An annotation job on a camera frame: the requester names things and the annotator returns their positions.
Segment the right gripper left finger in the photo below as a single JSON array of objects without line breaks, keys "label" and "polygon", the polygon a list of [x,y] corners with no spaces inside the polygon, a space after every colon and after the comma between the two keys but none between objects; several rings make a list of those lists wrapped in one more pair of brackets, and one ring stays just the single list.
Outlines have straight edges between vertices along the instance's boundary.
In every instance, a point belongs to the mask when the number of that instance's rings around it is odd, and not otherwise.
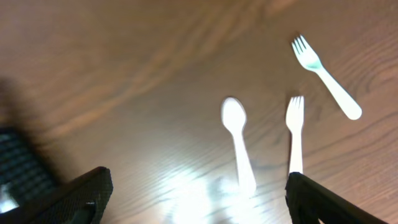
[{"label": "right gripper left finger", "polygon": [[1,223],[99,223],[112,192],[110,170],[97,167],[1,214]]}]

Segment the dark green plastic basket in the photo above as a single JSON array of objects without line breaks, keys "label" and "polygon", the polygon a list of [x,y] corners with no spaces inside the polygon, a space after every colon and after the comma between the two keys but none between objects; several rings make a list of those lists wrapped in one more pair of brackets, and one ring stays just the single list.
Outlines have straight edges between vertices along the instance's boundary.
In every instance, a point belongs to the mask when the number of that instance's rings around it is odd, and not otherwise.
[{"label": "dark green plastic basket", "polygon": [[27,134],[1,128],[1,213],[49,194],[60,181]]}]

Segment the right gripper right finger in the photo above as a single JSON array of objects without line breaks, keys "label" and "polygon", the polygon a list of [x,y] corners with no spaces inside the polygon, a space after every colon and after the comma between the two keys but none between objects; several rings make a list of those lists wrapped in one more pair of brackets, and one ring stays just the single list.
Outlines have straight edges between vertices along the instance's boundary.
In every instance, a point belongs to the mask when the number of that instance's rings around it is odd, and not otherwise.
[{"label": "right gripper right finger", "polygon": [[299,172],[289,174],[285,199],[293,224],[384,223]]}]

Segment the white plastic fork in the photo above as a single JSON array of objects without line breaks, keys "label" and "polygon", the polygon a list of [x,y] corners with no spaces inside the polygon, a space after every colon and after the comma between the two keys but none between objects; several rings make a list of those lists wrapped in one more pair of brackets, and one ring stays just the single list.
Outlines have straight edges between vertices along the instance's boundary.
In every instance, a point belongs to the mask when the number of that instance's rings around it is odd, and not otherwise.
[{"label": "white plastic fork", "polygon": [[319,56],[305,40],[303,35],[298,35],[292,41],[292,49],[301,66],[318,75],[335,99],[338,106],[350,120],[357,120],[363,111],[353,97],[332,77],[323,66]]},{"label": "white plastic fork", "polygon": [[291,133],[289,173],[299,172],[303,174],[302,129],[304,108],[304,96],[295,96],[290,99],[286,111],[285,122]]}]

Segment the thick white plastic spoon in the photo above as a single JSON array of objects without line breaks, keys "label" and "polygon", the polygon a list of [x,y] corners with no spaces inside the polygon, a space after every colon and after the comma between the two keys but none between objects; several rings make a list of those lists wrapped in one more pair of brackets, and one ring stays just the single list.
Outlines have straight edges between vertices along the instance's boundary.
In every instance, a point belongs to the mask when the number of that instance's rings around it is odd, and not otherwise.
[{"label": "thick white plastic spoon", "polygon": [[251,197],[256,191],[256,180],[243,136],[247,116],[243,105],[237,98],[227,97],[223,100],[221,104],[221,122],[233,139],[239,190],[243,195]]}]

